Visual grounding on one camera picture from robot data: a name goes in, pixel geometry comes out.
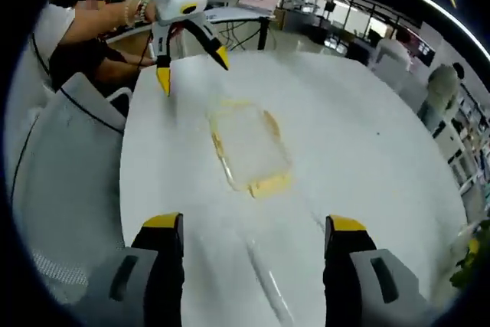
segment transparent plastic tray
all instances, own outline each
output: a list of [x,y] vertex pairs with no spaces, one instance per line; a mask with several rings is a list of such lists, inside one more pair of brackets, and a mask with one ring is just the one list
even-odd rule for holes
[[269,112],[248,102],[224,101],[209,118],[217,155],[233,189],[258,197],[289,185],[291,163]]

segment white robot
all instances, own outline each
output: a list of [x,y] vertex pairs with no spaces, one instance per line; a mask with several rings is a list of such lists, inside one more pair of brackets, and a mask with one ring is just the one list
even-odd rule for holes
[[157,15],[152,25],[152,46],[157,57],[157,78],[167,96],[170,95],[170,35],[178,25],[190,31],[204,50],[228,70],[226,48],[204,15],[207,0],[155,0],[155,4]]

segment black shirt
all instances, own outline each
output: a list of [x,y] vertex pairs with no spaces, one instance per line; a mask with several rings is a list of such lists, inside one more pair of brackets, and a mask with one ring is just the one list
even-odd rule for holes
[[53,89],[58,91],[71,76],[76,72],[81,72],[103,93],[100,90],[101,83],[96,80],[95,73],[105,58],[126,62],[121,53],[111,49],[105,41],[97,38],[76,44],[58,45],[49,60]]

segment office chair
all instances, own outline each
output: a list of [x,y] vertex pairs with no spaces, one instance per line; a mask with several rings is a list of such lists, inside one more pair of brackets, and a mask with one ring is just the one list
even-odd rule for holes
[[124,246],[124,125],[124,117],[78,73],[39,112],[19,147],[8,183],[11,205],[32,260],[58,302],[79,300],[92,269]]

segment black cable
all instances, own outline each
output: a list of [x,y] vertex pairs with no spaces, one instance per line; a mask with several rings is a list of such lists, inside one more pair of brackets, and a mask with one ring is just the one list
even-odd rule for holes
[[143,62],[143,58],[145,57],[145,52],[146,52],[146,49],[148,49],[148,44],[150,42],[150,38],[152,38],[152,31],[151,30],[150,30],[150,33],[148,34],[148,38],[146,39],[145,48],[143,49],[143,52],[141,54],[141,58],[139,59],[138,66],[136,68],[138,70],[141,67],[141,63]]
[[237,42],[237,44],[235,44],[235,46],[233,46],[233,48],[231,50],[233,50],[234,48],[236,48],[237,46],[240,46],[242,48],[242,50],[245,50],[245,47],[243,47],[242,43],[240,43],[238,41],[238,37],[235,35],[235,31],[234,31],[234,28],[231,30],[231,35],[234,37],[235,41]]
[[226,35],[226,38],[227,38],[227,43],[225,44],[225,47],[226,48],[229,48],[233,43],[233,41],[231,40],[230,38],[230,22],[227,22],[227,35]]
[[237,46],[241,46],[242,44],[244,44],[245,42],[249,41],[253,36],[255,36],[256,34],[258,34],[260,32],[260,28],[254,32],[253,34],[251,34],[251,36],[249,36],[248,38],[246,38],[245,40],[241,41],[240,43],[236,44],[235,46],[233,46],[230,51],[232,51],[234,48],[236,48]]
[[[34,45],[34,52],[36,53],[36,58],[38,59],[39,63],[41,64],[41,66],[43,67],[44,71],[46,72],[46,74],[48,76],[50,76],[51,74],[49,73],[49,69],[47,68],[47,65],[44,63],[42,57],[41,57],[41,54],[39,53],[39,49],[38,49],[38,44],[36,43],[36,39],[34,37],[34,33],[32,33],[32,44]],[[87,109],[85,109],[83,106],[81,106],[73,97],[71,97],[67,91],[65,91],[63,89],[63,87],[60,87],[60,91],[62,92],[63,95],[65,95],[67,97],[67,99],[73,104],[75,105],[76,107],[78,107],[78,109],[80,109],[81,111],[83,111],[85,114],[87,114],[88,116],[90,116],[92,119],[95,119],[97,122],[103,124],[104,126],[106,126],[107,128],[110,128],[111,130],[113,130],[114,132],[118,132],[120,134],[123,134],[123,131],[121,129],[117,129],[116,127],[114,126],[111,126],[109,123],[106,123],[104,122],[101,118],[99,118],[98,116],[95,116],[93,115],[90,111],[88,111]]]
[[238,41],[238,39],[237,39],[237,36],[235,36],[234,30],[235,30],[235,29],[237,29],[237,28],[239,28],[239,27],[241,27],[241,26],[243,26],[243,25],[245,25],[246,23],[248,23],[248,21],[241,22],[241,23],[239,23],[238,25],[234,25],[234,26],[232,26],[232,27],[230,28],[230,22],[227,22],[227,29],[226,29],[226,30],[224,30],[224,31],[220,31],[220,34],[221,34],[221,35],[223,35],[223,33],[224,33],[224,32],[226,32],[226,33],[227,33],[227,35],[226,35],[226,36],[224,36],[224,37],[227,39],[226,44],[225,44],[225,46],[226,46],[227,48],[228,48],[229,46],[233,46],[233,43],[234,43],[234,42],[233,42],[233,40],[232,40],[232,39],[231,39],[231,37],[230,37],[230,31],[231,31],[232,35],[235,37],[235,41],[238,43],[239,41]]

